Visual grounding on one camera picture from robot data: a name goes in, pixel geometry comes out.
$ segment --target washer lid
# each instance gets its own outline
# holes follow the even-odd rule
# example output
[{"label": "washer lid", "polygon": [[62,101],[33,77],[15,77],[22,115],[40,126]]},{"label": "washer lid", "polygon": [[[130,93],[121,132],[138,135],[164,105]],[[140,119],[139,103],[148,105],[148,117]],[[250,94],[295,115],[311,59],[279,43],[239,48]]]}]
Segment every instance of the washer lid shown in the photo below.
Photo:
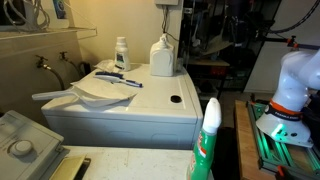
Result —
[{"label": "washer lid", "polygon": [[[94,70],[85,78],[93,78]],[[132,64],[132,70],[123,72],[124,78],[143,84],[143,88],[114,83],[119,88],[136,92],[128,101],[103,107],[89,107],[77,97],[61,97],[42,107],[46,116],[90,117],[172,123],[192,123],[203,119],[198,95],[186,72],[173,77],[151,76],[148,64]]]}]

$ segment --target white robot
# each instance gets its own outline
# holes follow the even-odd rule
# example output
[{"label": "white robot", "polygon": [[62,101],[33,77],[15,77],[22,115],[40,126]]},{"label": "white robot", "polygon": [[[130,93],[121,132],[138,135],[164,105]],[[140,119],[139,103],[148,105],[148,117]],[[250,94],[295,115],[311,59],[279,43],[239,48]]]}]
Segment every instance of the white robot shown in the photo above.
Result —
[{"label": "white robot", "polygon": [[309,128],[301,121],[301,109],[309,98],[309,88],[320,90],[320,50],[315,54],[295,51],[281,61],[278,89],[257,127],[277,142],[311,148]]}]

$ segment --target machine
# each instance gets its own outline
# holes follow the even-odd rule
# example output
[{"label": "machine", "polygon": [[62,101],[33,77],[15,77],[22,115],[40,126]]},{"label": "machine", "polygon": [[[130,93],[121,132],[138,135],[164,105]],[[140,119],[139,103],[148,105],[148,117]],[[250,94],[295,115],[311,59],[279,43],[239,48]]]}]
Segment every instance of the machine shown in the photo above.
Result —
[{"label": "machine", "polygon": [[320,50],[315,54],[290,52],[281,64],[278,89],[256,125],[277,142],[310,148],[313,142],[302,122],[301,109],[309,90],[320,89]]},{"label": "machine", "polygon": [[[142,88],[113,83],[116,88],[136,92],[129,100],[90,107],[76,96],[66,96],[41,108],[50,129],[64,137],[65,145],[193,148],[203,113],[187,71],[158,77],[150,75],[149,64],[131,64],[131,68],[121,73],[125,79],[142,83]],[[97,72],[99,69],[83,80],[94,78]]]}]

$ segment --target white plastic lid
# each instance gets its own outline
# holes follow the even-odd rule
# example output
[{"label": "white plastic lid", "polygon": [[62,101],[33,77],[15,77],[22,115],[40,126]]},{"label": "white plastic lid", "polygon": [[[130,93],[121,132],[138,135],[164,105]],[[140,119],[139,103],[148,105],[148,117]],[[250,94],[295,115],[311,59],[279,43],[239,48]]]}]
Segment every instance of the white plastic lid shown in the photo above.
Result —
[{"label": "white plastic lid", "polygon": [[221,124],[220,103],[216,98],[211,98],[206,107],[202,128],[207,133],[214,134],[214,133],[217,133],[217,130],[220,124]]}]

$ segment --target white plastic container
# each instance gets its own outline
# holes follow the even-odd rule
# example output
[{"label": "white plastic container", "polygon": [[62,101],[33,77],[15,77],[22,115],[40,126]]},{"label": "white plastic container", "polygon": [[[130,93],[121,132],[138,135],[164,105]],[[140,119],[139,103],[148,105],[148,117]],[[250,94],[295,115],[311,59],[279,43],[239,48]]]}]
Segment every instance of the white plastic container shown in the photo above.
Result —
[{"label": "white plastic container", "polygon": [[[63,0],[46,0],[41,1],[44,11],[46,11],[50,17],[49,28],[60,29],[68,28],[69,20],[64,8]],[[41,24],[44,21],[44,16],[39,13],[38,23]]]},{"label": "white plastic container", "polygon": [[128,57],[129,49],[125,37],[117,37],[117,45],[115,47],[115,64],[117,68],[123,71],[131,69],[130,60]]},{"label": "white plastic container", "polygon": [[150,50],[150,74],[153,76],[173,76],[174,46],[167,42],[166,34]]}]

